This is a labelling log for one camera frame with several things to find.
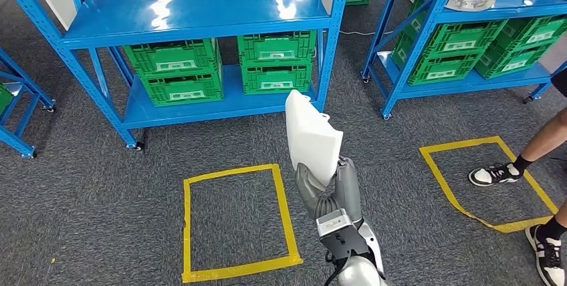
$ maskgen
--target white foam piece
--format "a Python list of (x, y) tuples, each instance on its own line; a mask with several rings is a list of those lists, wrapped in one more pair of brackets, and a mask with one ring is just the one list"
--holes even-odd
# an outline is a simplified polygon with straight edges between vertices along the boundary
[(286, 130), (288, 146), (294, 169), (305, 164), (317, 178), (311, 182), (317, 189), (325, 190), (333, 177), (342, 131), (329, 124), (329, 116), (321, 114), (307, 96), (292, 90), (286, 100)]

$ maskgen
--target white sneaker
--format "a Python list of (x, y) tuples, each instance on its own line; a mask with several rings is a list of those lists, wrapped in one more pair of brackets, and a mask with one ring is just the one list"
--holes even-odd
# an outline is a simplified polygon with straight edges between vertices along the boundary
[(541, 225), (525, 229), (526, 237), (536, 252), (538, 273), (547, 286), (564, 286), (565, 270), (561, 264), (561, 241), (546, 238), (541, 242), (536, 233)]
[(475, 169), (469, 173), (469, 180), (475, 186), (486, 187), (503, 182), (516, 182), (523, 175), (510, 162), (508, 164), (495, 164), (488, 168)]

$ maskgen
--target person's leg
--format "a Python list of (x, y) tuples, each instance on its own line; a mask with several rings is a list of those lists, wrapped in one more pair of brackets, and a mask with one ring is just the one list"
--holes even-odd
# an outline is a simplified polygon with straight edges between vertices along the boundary
[(561, 236), (567, 231), (567, 201), (546, 224), (526, 228), (526, 237), (536, 253), (538, 273), (547, 286), (564, 286)]
[(476, 186), (491, 186), (501, 182), (516, 182), (526, 168), (537, 159), (567, 141), (567, 108), (559, 111), (530, 140), (515, 162), (488, 168), (478, 168), (469, 173), (469, 180)]
[(567, 108), (559, 111), (528, 142), (520, 156), (534, 162), (567, 141)]

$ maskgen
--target blue metal shelf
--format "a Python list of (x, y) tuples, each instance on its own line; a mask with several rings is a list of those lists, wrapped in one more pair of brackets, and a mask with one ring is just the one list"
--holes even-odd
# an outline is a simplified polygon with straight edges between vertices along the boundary
[[(435, 30), (437, 24), (489, 21), (494, 19), (510, 19), (514, 17), (539, 15), (560, 15), (567, 13), (566, 0), (496, 0), (495, 5), (491, 9), (479, 12), (454, 11), (445, 8), (446, 4), (447, 0), (425, 0), (425, 2), (396, 27), (392, 33), (385, 34), (386, 24), (394, 7), (394, 0), (386, 0), (376, 27), (376, 33), (374, 34), (370, 49), (366, 55), (364, 67), (360, 72), (364, 82), (368, 82), (370, 78), (373, 78), (384, 96), (386, 102), (380, 111), (384, 119), (391, 117), (394, 105), (401, 99), (459, 94), (526, 85), (539, 85), (528, 97), (539, 98), (540, 95), (549, 88), (550, 74), (539, 64), (530, 69), (492, 80), (485, 80), (473, 69), (463, 80), (422, 84), (418, 86), (408, 85), (408, 77), (413, 71), (417, 60), (420, 58), (423, 47), (428, 41), (430, 34)], [(421, 29), (409, 50), (404, 66), (398, 68), (390, 58), (390, 53), (380, 52), (380, 50), (422, 11), (425, 11), (425, 18), (421, 24)], [(384, 78), (379, 78), (378, 73), (381, 71), (374, 69), (376, 61), (378, 61), (378, 65), (382, 67), (380, 70), (384, 71), (386, 78), (391, 82), (389, 89), (386, 84), (382, 82)]]
[(321, 0), (85, 0), (62, 42), (81, 49), (329, 25)]
[[(394, 61), (392, 61), (390, 52), (385, 51), (378, 53), (378, 61), (386, 71), (390, 81), (395, 83), (400, 76), (400, 69), (395, 65)], [(376, 72), (373, 69), (370, 72), (374, 74), (373, 77), (377, 80), (378, 76), (375, 74)], [(538, 63), (530, 69), (490, 80), (484, 79), (476, 72), (476, 70), (473, 69), (469, 72), (468, 76), (462, 80), (423, 84), (418, 86), (405, 84), (398, 97), (400, 99), (409, 99), (438, 96), (442, 94), (458, 94), (462, 92), (528, 86), (531, 84), (542, 84), (548, 82), (549, 79), (550, 74)]]
[[(52, 112), (55, 100), (45, 94), (2, 49), (0, 49), (0, 62), (4, 67), (4, 70), (0, 71), (0, 77), (4, 80), (14, 81), (3, 84), (12, 93), (13, 98), (10, 104), (0, 111), (0, 142), (4, 142), (14, 148), (24, 158), (33, 158), (35, 156), (35, 146), (30, 146), (21, 137), (37, 104), (42, 103), (44, 110)], [(12, 111), (23, 94), (29, 94), (31, 99), (27, 103), (27, 107), (14, 131), (10, 131), (4, 127), (4, 124), (11, 117)]]
[[(128, 68), (118, 46), (182, 39), (317, 29), (317, 89), (325, 105), (345, 0), (333, 0), (330, 14), (321, 0), (73, 0), (77, 15), (62, 35), (37, 0), (16, 0), (51, 44), (128, 148), (141, 149), (131, 129), (181, 122), (284, 111), (284, 94), (244, 96), (237, 67), (226, 67), (221, 102), (156, 108)], [(323, 43), (323, 29), (327, 30)], [(129, 89), (124, 116), (117, 112), (98, 50), (110, 53)], [(94, 76), (74, 50), (89, 51)]]
[(443, 8), (443, 11), (437, 17), (437, 22), (489, 21), (511, 17), (535, 17), (565, 13), (567, 13), (567, 0), (496, 0), (492, 8), (479, 12)]
[[(124, 125), (135, 129), (285, 111), (287, 94), (245, 95), (238, 65), (223, 68), (223, 91), (222, 101), (156, 107), (136, 77), (128, 98)], [(304, 94), (311, 98), (316, 96), (313, 89)]]

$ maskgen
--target gray carpet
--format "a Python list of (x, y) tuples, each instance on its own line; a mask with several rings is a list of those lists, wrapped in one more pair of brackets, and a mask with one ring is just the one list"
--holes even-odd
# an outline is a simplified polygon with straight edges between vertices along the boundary
[[(382, 5), (347, 8), (342, 29), (372, 31)], [(390, 27), (408, 8), (399, 0)], [(195, 285), (323, 284), (332, 268), (294, 186), (283, 114), (139, 130), (147, 149), (127, 151), (14, 0), (0, 0), (0, 14), (1, 47), (58, 101), (55, 114), (38, 110), (25, 133), (38, 158), (23, 160), (0, 145), (0, 284), (180, 285), (183, 180), (266, 163), (281, 167), (304, 263)], [(498, 135), (518, 153), (567, 100), (549, 90), (523, 105), (532, 87), (404, 100), (386, 122), (377, 113), (378, 90), (358, 75), (369, 43), (369, 36), (340, 36), (326, 113), (344, 131), (343, 155), (358, 167), (364, 215), (378, 234), (387, 275), (397, 285), (543, 285), (523, 233), (501, 234), (454, 209), (419, 148)], [(237, 62), (234, 38), (221, 47), (225, 63)], [(122, 80), (101, 54), (121, 110)], [(552, 155), (566, 154), (562, 146)], [(486, 189), (467, 182), (469, 169), (505, 161), (495, 146), (433, 158), (463, 206), (487, 220), (548, 214), (525, 182)], [(530, 168), (557, 205), (567, 192), (565, 167), (544, 158)], [(191, 198), (193, 269), (287, 254), (266, 172), (195, 183)]]

